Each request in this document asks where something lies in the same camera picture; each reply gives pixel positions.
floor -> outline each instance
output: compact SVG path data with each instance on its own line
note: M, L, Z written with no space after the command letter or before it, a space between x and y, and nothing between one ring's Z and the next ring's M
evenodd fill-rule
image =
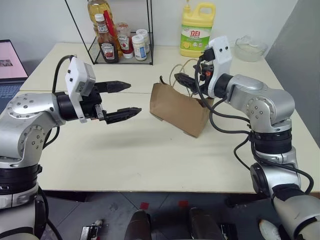
M151 216L152 240L190 239L187 229L188 210L199 207L218 223L233 223L239 240L263 240L258 220L276 226L280 220L270 200L227 207L226 194L167 192L97 192L87 202L48 198L49 218L64 240L78 240L83 226L104 219L100 240L123 240L133 213L144 209ZM47 227L41 240L55 240Z

cooking oil bottle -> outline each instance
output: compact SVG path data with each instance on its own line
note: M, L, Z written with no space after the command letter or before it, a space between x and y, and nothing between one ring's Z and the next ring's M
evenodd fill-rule
M199 57L209 43L211 29L216 15L216 6L210 2L199 3L191 11L189 0L183 8L180 54L186 57Z
M93 30L96 37L99 37L97 22L95 19L96 14L104 14L104 11L108 11L110 18L112 19L111 8L106 0L89 0L88 1L88 12L90 19L93 23Z

yellow detergent bottle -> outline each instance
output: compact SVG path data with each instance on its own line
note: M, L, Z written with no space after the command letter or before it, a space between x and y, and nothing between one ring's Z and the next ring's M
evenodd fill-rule
M180 54L186 57L199 57L208 45L211 28L214 24L216 6L210 2L199 3L194 11L187 5L183 8ZM201 9L210 9L204 13Z

brown paper bag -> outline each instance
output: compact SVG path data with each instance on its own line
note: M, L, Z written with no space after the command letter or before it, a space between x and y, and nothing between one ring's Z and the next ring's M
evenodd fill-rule
M206 99L210 105L213 99ZM153 84L150 113L198 137L209 119L209 109L201 100L183 95L164 82Z

white bottle cap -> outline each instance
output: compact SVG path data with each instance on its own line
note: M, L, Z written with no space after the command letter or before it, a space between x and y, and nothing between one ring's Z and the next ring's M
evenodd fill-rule
M145 29L138 29L135 33L137 35L142 35L144 38L148 37L148 31Z
M125 59L132 59L134 57L134 52L131 53L122 53Z
M102 22L102 21L105 21L105 17L103 14L101 13L97 13L94 15L94 18L97 22Z
M134 36L132 36L132 43L133 44L144 44L145 39L142 35L134 35Z

